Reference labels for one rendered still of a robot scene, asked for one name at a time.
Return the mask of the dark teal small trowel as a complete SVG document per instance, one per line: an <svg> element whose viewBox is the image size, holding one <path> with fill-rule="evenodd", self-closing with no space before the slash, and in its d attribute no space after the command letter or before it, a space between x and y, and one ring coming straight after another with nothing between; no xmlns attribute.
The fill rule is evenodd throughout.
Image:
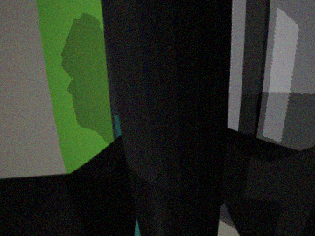
<svg viewBox="0 0 315 236"><path fill-rule="evenodd" d="M118 138L121 135L121 129L120 129L120 123L119 123L118 114L115 114L114 118L115 118L116 138ZM139 230L139 225L138 225L138 222L137 222L137 217L136 217L136 227L135 227L135 234L134 234L134 236L141 236L140 235L140 230Z"/></svg>

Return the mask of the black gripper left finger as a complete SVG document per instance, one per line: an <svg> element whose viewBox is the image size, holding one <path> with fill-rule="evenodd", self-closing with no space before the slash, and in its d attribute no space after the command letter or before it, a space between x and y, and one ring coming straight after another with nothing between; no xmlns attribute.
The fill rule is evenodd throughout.
<svg viewBox="0 0 315 236"><path fill-rule="evenodd" d="M134 236L122 135L71 174L0 178L0 236Z"/></svg>

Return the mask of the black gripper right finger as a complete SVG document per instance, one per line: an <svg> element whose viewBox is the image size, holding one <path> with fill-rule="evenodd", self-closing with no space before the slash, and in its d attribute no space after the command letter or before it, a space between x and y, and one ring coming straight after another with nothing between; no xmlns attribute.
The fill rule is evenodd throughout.
<svg viewBox="0 0 315 236"><path fill-rule="evenodd" d="M312 236L315 146L295 150L227 128L221 198L240 236Z"/></svg>

